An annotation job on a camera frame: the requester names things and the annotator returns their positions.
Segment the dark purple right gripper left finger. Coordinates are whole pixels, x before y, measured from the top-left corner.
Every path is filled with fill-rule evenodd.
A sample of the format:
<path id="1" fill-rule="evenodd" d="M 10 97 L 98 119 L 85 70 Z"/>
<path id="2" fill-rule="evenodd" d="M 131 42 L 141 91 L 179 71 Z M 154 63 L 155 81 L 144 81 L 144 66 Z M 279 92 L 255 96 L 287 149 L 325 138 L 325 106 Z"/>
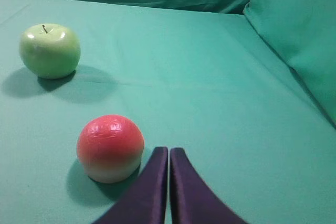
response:
<path id="1" fill-rule="evenodd" d="M 163 223 L 167 202 L 168 149 L 156 147 L 122 197 L 94 223 Z"/>

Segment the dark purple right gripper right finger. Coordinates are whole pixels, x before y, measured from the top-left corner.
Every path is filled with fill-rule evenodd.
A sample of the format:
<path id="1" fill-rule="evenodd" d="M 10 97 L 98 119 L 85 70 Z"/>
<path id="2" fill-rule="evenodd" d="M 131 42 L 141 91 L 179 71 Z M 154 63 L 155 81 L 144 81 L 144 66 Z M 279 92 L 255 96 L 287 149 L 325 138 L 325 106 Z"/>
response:
<path id="1" fill-rule="evenodd" d="M 197 173 L 183 148 L 170 151 L 170 206 L 173 223 L 245 223 Z"/>

